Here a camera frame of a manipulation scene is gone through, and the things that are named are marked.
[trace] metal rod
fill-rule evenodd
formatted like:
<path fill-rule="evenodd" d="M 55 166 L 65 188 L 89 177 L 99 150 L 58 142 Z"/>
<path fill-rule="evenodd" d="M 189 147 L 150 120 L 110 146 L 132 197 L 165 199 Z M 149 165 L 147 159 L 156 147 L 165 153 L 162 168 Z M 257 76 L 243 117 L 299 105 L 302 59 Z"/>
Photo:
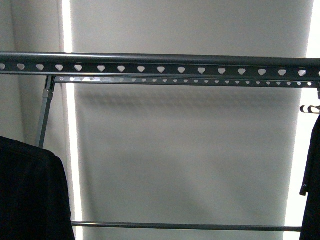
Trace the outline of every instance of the metal rod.
<path fill-rule="evenodd" d="M 320 82 L 317 83 L 318 99 L 320 100 Z"/>
<path fill-rule="evenodd" d="M 317 67 L 319 58 L 284 58 L 252 56 L 210 56 L 173 54 L 122 53 L 62 53 L 62 52 L 5 52 L 0 51 L 0 62 L 39 63 L 143 63 L 143 64 L 216 64 L 226 66 Z"/>
<path fill-rule="evenodd" d="M 258 87 L 258 88 L 318 88 L 314 81 L 291 80 L 261 80 L 261 79 L 232 79 L 232 78 L 192 78 L 192 77 L 81 77 L 56 76 L 57 84 L 129 84 L 129 85 L 167 85 L 167 86 L 224 86 L 224 87 Z"/>
<path fill-rule="evenodd" d="M 93 221 L 73 221 L 72 226 L 74 226 L 74 227 L 78 227 L 78 226 L 80 226 L 80 227 L 95 227 L 95 228 L 126 228 L 126 229 L 301 232 L 301 227 L 299 227 L 299 226 L 167 224 L 167 223 L 93 222 Z"/>
<path fill-rule="evenodd" d="M 54 96 L 54 88 L 55 88 L 54 79 L 55 79 L 54 76 L 47 76 L 45 87 L 43 90 L 42 106 L 41 106 L 38 128 L 37 128 L 37 133 L 35 138 L 35 146 L 41 149 L 44 147 L 50 106 Z"/>

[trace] black clothing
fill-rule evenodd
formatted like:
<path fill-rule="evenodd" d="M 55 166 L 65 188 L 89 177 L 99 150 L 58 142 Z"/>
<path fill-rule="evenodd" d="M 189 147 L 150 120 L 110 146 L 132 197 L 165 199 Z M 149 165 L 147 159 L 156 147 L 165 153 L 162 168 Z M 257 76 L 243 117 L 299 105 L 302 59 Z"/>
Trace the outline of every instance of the black clothing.
<path fill-rule="evenodd" d="M 320 116 L 312 130 L 300 195 L 307 192 L 300 240 L 320 240 Z"/>
<path fill-rule="evenodd" d="M 0 136 L 0 240 L 74 239 L 61 160 Z"/>

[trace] horizontal bar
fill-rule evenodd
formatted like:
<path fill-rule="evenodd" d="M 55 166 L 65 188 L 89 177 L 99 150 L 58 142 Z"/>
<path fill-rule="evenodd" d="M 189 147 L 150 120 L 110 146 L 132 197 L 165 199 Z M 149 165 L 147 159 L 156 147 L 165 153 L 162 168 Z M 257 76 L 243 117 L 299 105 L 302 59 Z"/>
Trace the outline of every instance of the horizontal bar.
<path fill-rule="evenodd" d="M 173 54 L 122 54 L 122 53 L 62 53 L 62 52 L 5 52 L 0 61 L 42 63 L 139 63 L 139 64 L 200 64 L 225 66 L 281 66 L 320 67 L 319 58 L 210 56 Z"/>
<path fill-rule="evenodd" d="M 167 223 L 94 222 L 94 221 L 73 221 L 72 226 L 74 226 L 74 227 L 95 227 L 95 228 L 126 228 L 126 229 L 301 232 L 301 227 L 299 227 L 299 226 L 167 224 Z"/>
<path fill-rule="evenodd" d="M 221 86 L 221 87 L 262 87 L 262 88 L 318 88 L 314 81 L 285 81 L 265 79 L 232 79 L 232 78 L 164 78 L 153 77 L 98 77 L 98 76 L 56 76 L 56 84 L 130 84 L 130 85 L 177 85 L 177 86 Z"/>

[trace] gray wall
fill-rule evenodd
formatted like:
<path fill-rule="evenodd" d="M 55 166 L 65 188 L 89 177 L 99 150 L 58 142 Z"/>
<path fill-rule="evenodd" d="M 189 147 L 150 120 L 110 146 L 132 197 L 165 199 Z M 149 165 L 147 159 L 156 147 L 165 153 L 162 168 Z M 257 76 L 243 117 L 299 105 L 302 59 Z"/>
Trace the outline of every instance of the gray wall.
<path fill-rule="evenodd" d="M 14 51 L 10 1 L 0 0 L 0 51 Z M 0 75 L 0 136 L 24 142 L 23 116 L 18 77 Z"/>
<path fill-rule="evenodd" d="M 73 50 L 304 57 L 312 3 L 73 0 Z M 77 85 L 83 219 L 284 225 L 300 93 Z M 283 234 L 85 228 L 84 236 L 264 240 Z"/>
<path fill-rule="evenodd" d="M 60 52 L 59 9 L 56 0 L 11 0 L 15 49 L 19 52 Z M 33 145 L 45 86 L 43 76 L 20 76 L 25 142 Z M 55 86 L 44 148 L 54 152 L 67 170 L 62 86 Z"/>

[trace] rack leg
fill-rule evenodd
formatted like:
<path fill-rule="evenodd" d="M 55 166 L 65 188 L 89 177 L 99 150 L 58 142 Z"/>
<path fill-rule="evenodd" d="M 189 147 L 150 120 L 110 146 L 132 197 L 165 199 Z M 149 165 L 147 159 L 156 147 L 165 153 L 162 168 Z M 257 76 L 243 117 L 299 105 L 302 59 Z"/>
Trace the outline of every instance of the rack leg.
<path fill-rule="evenodd" d="M 320 100 L 320 82 L 318 82 L 318 98 L 319 98 L 319 100 Z"/>
<path fill-rule="evenodd" d="M 45 87 L 42 95 L 43 97 L 42 107 L 41 107 L 40 118 L 39 118 L 37 133 L 36 133 L 36 139 L 35 139 L 35 146 L 41 149 L 44 147 L 50 105 L 51 105 L 51 100 L 53 99 L 53 96 L 54 96 L 54 89 L 55 89 L 54 80 L 55 80 L 54 76 L 46 77 Z"/>

